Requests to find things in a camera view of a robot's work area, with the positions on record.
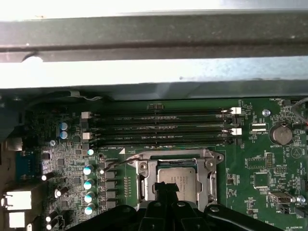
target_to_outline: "motherboard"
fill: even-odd
[[[307,124],[292,111],[297,100],[95,101],[33,110],[16,177],[48,181],[48,230],[117,205],[138,208],[155,199],[155,182],[177,183],[178,198],[200,210],[218,203],[286,231],[306,230]],[[306,114],[305,104],[299,111]],[[65,221],[52,223],[57,216]]]

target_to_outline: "green circuit board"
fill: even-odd
[[[306,131],[295,129],[294,124],[301,122],[292,113],[291,107],[284,105],[282,98],[253,98],[253,99],[219,99],[219,100],[189,100],[189,101],[161,101],[161,102],[92,102],[80,104],[77,107],[66,107],[65,110],[54,112],[31,112],[27,118],[34,133],[39,137],[39,144],[35,148],[37,154],[48,153],[50,156],[42,159],[43,172],[53,171],[57,177],[53,179],[46,201],[46,214],[53,210],[70,209],[73,211],[73,221],[67,226],[74,226],[90,217],[95,216],[113,204],[128,204],[136,206],[137,185],[136,169],[124,164],[116,167],[116,202],[109,205],[106,194],[100,181],[101,166],[107,161],[124,161],[128,157],[147,150],[178,150],[207,148],[223,154],[225,159],[217,165],[218,203],[239,211],[243,214],[259,219],[286,231],[299,231],[307,228],[307,219],[295,213],[295,207],[307,203],[292,202],[289,213],[284,214],[269,198],[269,192],[288,192],[294,198],[299,195],[307,196],[301,188],[301,179],[307,178],[307,141]],[[93,125],[85,125],[82,112],[117,112],[129,114],[132,112],[146,112],[153,110],[175,110],[189,112],[209,108],[240,107],[241,119],[239,127],[242,135],[239,142],[232,143],[205,143],[183,142],[179,144],[163,143],[157,145],[129,144],[128,138],[113,138],[117,144],[100,145],[91,147],[91,142],[85,143],[83,133],[91,130]],[[270,115],[264,116],[264,110]],[[60,138],[59,124],[68,124],[68,137]],[[135,128],[142,129],[140,123],[134,124]],[[189,131],[198,127],[200,121],[190,123]],[[277,124],[283,124],[292,131],[292,141],[281,145],[274,143],[270,138],[270,131]],[[187,140],[194,140],[193,132],[186,132]],[[55,140],[56,145],[51,146],[50,141]],[[95,170],[90,176],[84,176],[83,168],[93,165]],[[83,183],[87,179],[94,179],[96,184],[91,189],[97,195],[93,201],[96,210],[92,215],[86,215],[84,208],[87,204],[83,198],[87,191]],[[53,198],[54,187],[67,185],[69,192],[65,197],[57,200]]]

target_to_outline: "wire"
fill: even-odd
[[[60,99],[68,98],[68,97],[82,98],[88,101],[96,101],[96,100],[103,99],[102,96],[95,96],[93,98],[88,98],[87,96],[80,95],[80,92],[77,90],[56,91],[56,92],[47,93],[45,95],[40,95],[39,97],[32,99],[30,102],[27,103],[26,109],[29,109],[39,103],[47,102],[50,100],[60,100]]]
[[[71,96],[71,97],[82,98],[82,99],[89,100],[89,101],[96,101],[96,100],[101,100],[102,99],[102,96],[95,96],[93,98],[88,98],[86,96]]]
[[[103,174],[103,173],[109,171],[112,167],[117,167],[117,166],[120,166],[120,165],[129,163],[129,162],[135,161],[135,160],[140,160],[140,158],[139,158],[139,157],[136,157],[136,158],[127,159],[127,160],[122,161],[122,162],[112,162],[112,163],[108,164],[108,166],[107,166],[106,168],[104,168],[103,170],[101,170],[101,174]]]
[[[303,116],[301,115],[301,113],[297,111],[297,108],[298,108],[300,105],[302,105],[302,104],[304,104],[304,103],[306,103],[306,102],[308,102],[308,97],[307,97],[307,98],[303,98],[303,99],[301,99],[300,101],[296,102],[296,103],[292,106],[291,111],[294,113],[294,115],[296,115],[297,118],[299,118],[301,121],[303,121],[305,124],[308,125],[308,119],[306,119],[305,117],[303,117]]]

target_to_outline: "metal socket bracket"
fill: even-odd
[[[163,162],[192,161],[196,171],[196,201],[200,211],[204,211],[208,204],[217,203],[216,165],[224,160],[220,153],[208,149],[145,151],[129,157],[139,158],[129,162],[136,168],[137,190],[139,203],[155,200],[153,185],[157,182],[157,167]]]

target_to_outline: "cpu socket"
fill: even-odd
[[[179,200],[196,203],[200,211],[217,203],[216,165],[224,160],[222,154],[208,149],[145,151],[129,159],[136,168],[139,206],[155,200],[155,182],[176,183]]]

